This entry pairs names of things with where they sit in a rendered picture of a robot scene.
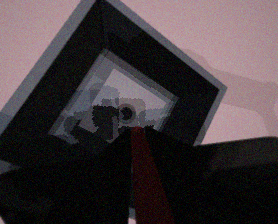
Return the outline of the grey plate with round hole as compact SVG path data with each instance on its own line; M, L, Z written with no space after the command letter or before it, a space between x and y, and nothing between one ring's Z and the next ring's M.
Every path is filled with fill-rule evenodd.
M109 143L124 130L139 126L153 128L166 102L116 69L113 69L100 92L81 120L83 129ZM127 110L125 118L120 110Z

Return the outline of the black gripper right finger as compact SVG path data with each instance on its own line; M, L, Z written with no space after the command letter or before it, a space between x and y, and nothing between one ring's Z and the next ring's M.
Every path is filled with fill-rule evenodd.
M278 137L190 145L151 127L145 135L175 224L204 224L210 174L278 162Z

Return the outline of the dark red peg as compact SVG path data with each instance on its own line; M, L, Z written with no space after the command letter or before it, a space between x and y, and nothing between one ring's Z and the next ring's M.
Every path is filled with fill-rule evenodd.
M175 224L142 127L131 130L136 224Z

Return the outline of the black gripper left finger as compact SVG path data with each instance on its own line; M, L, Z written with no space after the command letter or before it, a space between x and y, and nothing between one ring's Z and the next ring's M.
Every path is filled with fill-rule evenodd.
M0 218L84 206L98 209L102 224L128 224L131 132L124 130L93 159L33 166L0 174Z

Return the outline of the dark grey open box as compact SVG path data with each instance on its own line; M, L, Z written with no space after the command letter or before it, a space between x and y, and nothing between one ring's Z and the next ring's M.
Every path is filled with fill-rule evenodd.
M227 87L121 0L81 0L0 111L0 174L109 146L78 125L113 69L166 102L153 129L201 145Z

